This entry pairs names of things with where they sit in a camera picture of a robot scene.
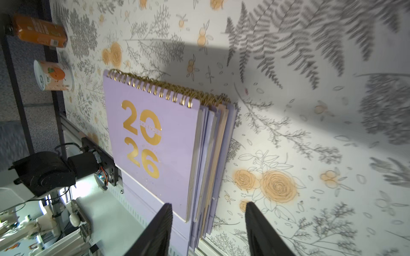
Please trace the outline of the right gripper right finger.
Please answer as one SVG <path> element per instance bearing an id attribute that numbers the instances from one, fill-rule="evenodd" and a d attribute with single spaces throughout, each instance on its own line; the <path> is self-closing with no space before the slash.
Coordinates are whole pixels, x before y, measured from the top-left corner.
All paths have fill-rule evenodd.
<path id="1" fill-rule="evenodd" d="M 246 204 L 245 221 L 251 256 L 295 256 L 253 202 Z"/>

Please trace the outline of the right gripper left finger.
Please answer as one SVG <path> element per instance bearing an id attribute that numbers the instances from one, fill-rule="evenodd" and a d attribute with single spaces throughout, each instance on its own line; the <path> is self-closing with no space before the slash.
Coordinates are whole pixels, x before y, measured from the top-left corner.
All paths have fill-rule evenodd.
<path id="1" fill-rule="evenodd" d="M 173 209 L 165 203 L 125 256 L 167 256 L 169 251 Z"/>

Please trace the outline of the purple 2026 calendar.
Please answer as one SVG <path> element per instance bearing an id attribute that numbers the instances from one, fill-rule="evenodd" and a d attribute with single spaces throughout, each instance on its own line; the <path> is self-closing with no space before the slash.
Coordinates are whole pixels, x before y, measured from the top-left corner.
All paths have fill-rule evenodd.
<path id="1" fill-rule="evenodd" d="M 208 186 L 208 175 L 210 171 L 210 162 L 212 159 L 212 151 L 215 141 L 215 130 L 218 121 L 218 114 L 215 113 L 215 107 L 206 107 L 204 109 L 206 114 L 206 123 L 204 125 L 204 138 L 201 148 L 201 158 L 200 166 L 198 173 L 198 184 L 197 184 L 197 193 L 195 198 L 195 211 L 193 216 L 191 238 L 189 242 L 189 248 L 191 251 L 195 251 L 197 246 L 197 237 L 199 230 L 199 221 L 203 216 L 204 211 L 204 201 L 205 201 L 205 192 Z"/>
<path id="2" fill-rule="evenodd" d="M 202 125 L 198 94 L 116 69 L 102 77 L 114 162 L 189 221 Z"/>
<path id="3" fill-rule="evenodd" d="M 231 143 L 233 130 L 235 126 L 235 120 L 236 120 L 237 112 L 238 112 L 234 104 L 232 103 L 227 104 L 227 110 L 228 110 L 227 123 L 226 123 L 225 132 L 224 132 L 224 136 L 222 140 L 221 153 L 220 153 L 220 158 L 218 161 L 218 166 L 217 166 L 217 171 L 216 171 L 216 180 L 215 180 L 214 190 L 213 190 L 212 198 L 211 198 L 207 234 L 210 234 L 212 230 L 212 223 L 213 223 L 215 213 L 216 213 L 218 196 L 219 196 L 220 188 L 222 184 L 223 172 L 225 170 L 227 156 L 228 156 L 228 152 L 230 149 L 230 143 Z"/>
<path id="4" fill-rule="evenodd" d="M 216 108 L 216 109 L 215 109 L 215 113 L 218 114 L 218 121 L 217 121 L 216 130 L 215 130 L 215 139 L 216 139 L 217 133 L 218 133 L 217 130 L 218 130 L 218 124 L 219 124 L 219 121 L 220 121 L 221 111 L 219 111 L 219 110 L 217 109 L 217 106 L 211 106 L 211 107 L 215 107 L 215 108 Z M 200 229 L 200 227 L 201 227 L 201 222 L 202 222 L 202 220 L 203 220 L 203 216 L 202 216 L 201 220 L 199 221 L 199 229 Z M 199 240 L 200 240 L 200 238 L 197 237 L 197 240 L 196 240 L 197 245 L 198 245 L 198 243 L 199 243 Z"/>
<path id="5" fill-rule="evenodd" d="M 202 229 L 202 236 L 206 237 L 206 234 L 210 234 L 212 229 L 212 222 L 214 220 L 216 206 L 218 201 L 218 193 L 220 192 L 220 187 L 222 183 L 222 175 L 225 169 L 227 155 L 230 149 L 231 138 L 234 129 L 234 123 L 237 116 L 237 110 L 232 103 L 223 102 L 219 106 L 224 106 L 223 109 L 224 118 L 221 118 L 221 124 L 224 125 L 223 134 L 218 135 L 217 138 L 217 162 L 215 171 L 212 176 L 212 189 L 211 194 L 208 199 L 208 209 L 206 218 L 204 218 L 204 226 Z"/>

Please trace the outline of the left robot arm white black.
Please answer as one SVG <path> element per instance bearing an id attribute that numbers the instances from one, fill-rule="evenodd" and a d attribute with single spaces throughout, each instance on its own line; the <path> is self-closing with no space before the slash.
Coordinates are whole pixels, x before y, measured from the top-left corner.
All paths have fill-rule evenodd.
<path id="1" fill-rule="evenodd" d="M 73 186 L 77 180 L 98 169 L 99 164 L 92 152 L 63 160 L 56 153 L 42 151 L 13 162 L 8 172 L 17 174 L 14 185 L 25 185 L 35 197 L 40 197 L 54 189 Z"/>

